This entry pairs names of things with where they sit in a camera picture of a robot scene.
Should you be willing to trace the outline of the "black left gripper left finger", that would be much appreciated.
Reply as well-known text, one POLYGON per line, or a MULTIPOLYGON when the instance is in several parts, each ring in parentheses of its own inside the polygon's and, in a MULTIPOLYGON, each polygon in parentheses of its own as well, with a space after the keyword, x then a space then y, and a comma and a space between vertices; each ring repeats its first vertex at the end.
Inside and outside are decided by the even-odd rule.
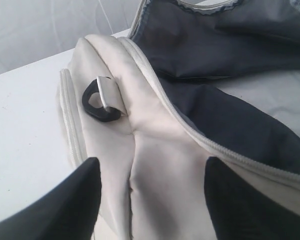
POLYGON ((89 240, 101 203, 100 162, 88 158, 52 191, 0 222, 0 240, 89 240))

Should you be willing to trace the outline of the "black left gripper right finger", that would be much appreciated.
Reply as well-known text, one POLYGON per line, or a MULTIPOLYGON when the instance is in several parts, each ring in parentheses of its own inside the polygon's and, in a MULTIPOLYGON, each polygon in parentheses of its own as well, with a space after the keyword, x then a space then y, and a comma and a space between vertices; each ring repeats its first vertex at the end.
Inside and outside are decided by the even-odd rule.
POLYGON ((219 240, 300 240, 300 216, 253 188, 217 157, 206 162, 204 196, 219 240))

